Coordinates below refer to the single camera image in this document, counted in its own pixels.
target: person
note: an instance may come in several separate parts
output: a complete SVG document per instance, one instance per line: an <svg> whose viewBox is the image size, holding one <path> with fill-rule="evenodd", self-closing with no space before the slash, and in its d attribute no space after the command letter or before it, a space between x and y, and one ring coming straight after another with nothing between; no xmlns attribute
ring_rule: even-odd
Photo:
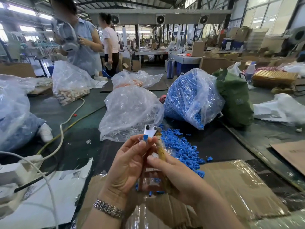
<svg viewBox="0 0 305 229"><path fill-rule="evenodd" d="M143 134L132 136L118 150L96 203L106 203L111 209L124 210L128 193L135 187L141 175L143 157L156 151L156 137L148 138L147 142L140 142L140 137L143 137ZM178 189L174 197L194 208L203 228L243 229L220 194L178 159L166 154L166 161L162 161L149 155L147 164L169 178ZM150 188L143 186L143 190L149 191ZM95 204L82 229L120 228L120 216L112 217L105 213L104 208L98 208L98 204Z"/></svg>
<svg viewBox="0 0 305 229"><path fill-rule="evenodd" d="M103 29L104 45L105 45L105 62L112 65L112 69L107 70L107 74L113 77L116 74L116 67L119 63L119 38L113 28L111 28L111 15L100 13L98 17L99 26Z"/></svg>
<svg viewBox="0 0 305 229"><path fill-rule="evenodd" d="M96 71L102 70L102 63L99 52L103 51L103 45L94 25L89 21L77 17L77 8L73 0L49 0L59 20L69 23L78 37L80 48L77 51L65 51L60 53L67 56L73 65L85 70L90 76ZM64 25L64 31L68 35L70 29ZM60 36L54 35L55 42L62 45Z"/></svg>

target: bag of beige parts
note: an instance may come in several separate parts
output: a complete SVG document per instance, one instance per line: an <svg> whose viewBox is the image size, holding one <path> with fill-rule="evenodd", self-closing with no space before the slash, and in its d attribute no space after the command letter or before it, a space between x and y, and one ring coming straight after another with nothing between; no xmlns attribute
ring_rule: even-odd
<svg viewBox="0 0 305 229"><path fill-rule="evenodd" d="M67 61L56 61L53 71L53 93L61 105L69 104L94 88L90 75Z"/></svg>

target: plastic bottle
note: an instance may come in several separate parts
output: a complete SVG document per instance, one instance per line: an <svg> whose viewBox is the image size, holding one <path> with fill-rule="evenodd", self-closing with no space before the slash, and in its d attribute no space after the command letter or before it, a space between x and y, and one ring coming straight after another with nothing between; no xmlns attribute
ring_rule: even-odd
<svg viewBox="0 0 305 229"><path fill-rule="evenodd" d="M251 64L246 69L246 80L248 83L251 82L254 73L255 73L255 62L251 62Z"/></svg>

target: dark table surface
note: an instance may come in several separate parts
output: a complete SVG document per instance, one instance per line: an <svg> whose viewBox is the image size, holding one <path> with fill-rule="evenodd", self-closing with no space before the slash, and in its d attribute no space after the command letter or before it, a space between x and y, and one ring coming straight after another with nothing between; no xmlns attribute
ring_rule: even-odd
<svg viewBox="0 0 305 229"><path fill-rule="evenodd" d="M100 93L101 89L92 89L88 96L85 96L85 104L76 113L77 116L67 123L63 128L67 127L80 117L91 113L92 111L104 106L104 100L108 93ZM154 91L160 97L167 91ZM262 103L273 99L273 94L269 90L256 88L250 91L250 97L254 104ZM305 104L305 98L298 97L300 103ZM59 124L66 121L71 113L82 103L77 100L66 106L60 106L52 93L43 96L30 97L31 112L36 116L48 121L52 128L53 135L59 134ZM109 140L100 141L100 132L98 130L99 123L106 112L106 108L95 112L89 117L75 124L64 135L62 148L58 152L58 156L64 153L61 161L60 170L69 170L80 167L93 158L92 171L87 179L88 184L92 175L108 171L117 150L122 143L112 142ZM185 135L187 133L192 136L186 136L187 140L197 146L200 158L211 156L213 162L228 161L234 159L245 160L250 164L265 181L265 183L273 189L279 196L283 193L296 193L296 189L292 188L287 182L278 177L270 169L268 169L259 159L247 150L236 138L219 122L213 121L205 126L205 130L200 131L181 121L173 121L166 119L164 123L172 128L180 129ZM304 183L304 177L298 173L284 159L280 158L273 150L270 149L271 143L280 143L287 141L297 141L304 138L304 133L296 133L295 128L255 120L254 123L243 130L237 132L254 148L259 150L273 165L275 165L284 174L293 174L293 178L300 183ZM59 139L49 146L50 151L54 151L59 144ZM32 140L24 148L17 151L22 156L36 154L41 145L37 144L36 139ZM17 159L7 157L1 158L1 164L16 162ZM54 165L53 159L48 159L43 163L42 170L48 171Z"/></svg>

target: silver wristwatch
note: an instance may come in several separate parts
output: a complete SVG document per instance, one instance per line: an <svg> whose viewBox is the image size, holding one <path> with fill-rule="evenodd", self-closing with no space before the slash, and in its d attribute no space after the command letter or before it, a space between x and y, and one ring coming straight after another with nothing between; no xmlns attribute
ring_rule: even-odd
<svg viewBox="0 0 305 229"><path fill-rule="evenodd" d="M110 215L111 217L116 218L116 219L121 219L123 217L123 214L124 214L123 210L120 210L120 209L116 208L115 206L111 206L108 203L105 203L104 201L99 200L99 199L97 199L95 201L93 206L96 209L98 209L98 210L100 210L100 211L106 213L107 215Z"/></svg>

